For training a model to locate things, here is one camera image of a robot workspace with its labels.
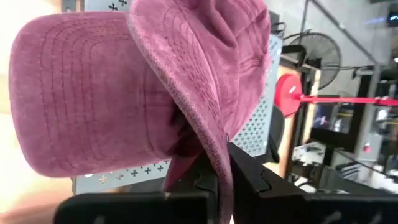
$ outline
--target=hat brim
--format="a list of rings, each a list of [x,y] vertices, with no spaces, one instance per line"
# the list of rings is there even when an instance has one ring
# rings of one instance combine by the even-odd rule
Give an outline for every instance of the hat brim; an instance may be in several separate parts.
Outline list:
[[[137,49],[126,13],[40,17],[14,41],[12,117],[39,173],[70,177],[168,159],[185,118]]]

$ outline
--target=gray metal panel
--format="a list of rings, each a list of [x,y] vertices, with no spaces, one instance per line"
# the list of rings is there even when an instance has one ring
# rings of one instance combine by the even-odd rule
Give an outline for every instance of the gray metal panel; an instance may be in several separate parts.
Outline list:
[[[74,194],[87,192],[102,192],[129,184],[165,177],[169,168],[169,161],[141,167],[131,167],[114,172],[81,175],[75,179]]]
[[[85,0],[84,11],[128,11],[131,0]]]

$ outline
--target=wall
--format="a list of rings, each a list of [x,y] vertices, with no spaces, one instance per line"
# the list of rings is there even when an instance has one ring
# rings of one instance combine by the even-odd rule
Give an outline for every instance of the wall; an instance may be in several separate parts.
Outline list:
[[[318,0],[349,30],[349,32],[383,64],[389,63],[391,54],[391,30],[383,20],[388,3],[370,4],[367,0]],[[287,23],[286,35],[300,32],[305,0],[266,0],[269,9],[280,14]],[[334,38],[343,54],[342,65],[370,65],[359,51],[328,19],[312,4],[309,4],[306,29],[321,32]],[[355,95],[359,83],[351,80],[352,71],[342,71],[322,94],[337,94],[347,91]]]

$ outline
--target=red barbell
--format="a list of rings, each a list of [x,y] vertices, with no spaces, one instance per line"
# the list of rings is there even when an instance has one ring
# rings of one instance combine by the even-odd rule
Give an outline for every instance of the red barbell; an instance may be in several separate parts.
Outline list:
[[[292,115],[301,103],[372,103],[377,105],[398,106],[398,100],[389,98],[365,97],[317,97],[303,94],[300,77],[292,74],[282,75],[276,85],[275,104],[285,116]]]

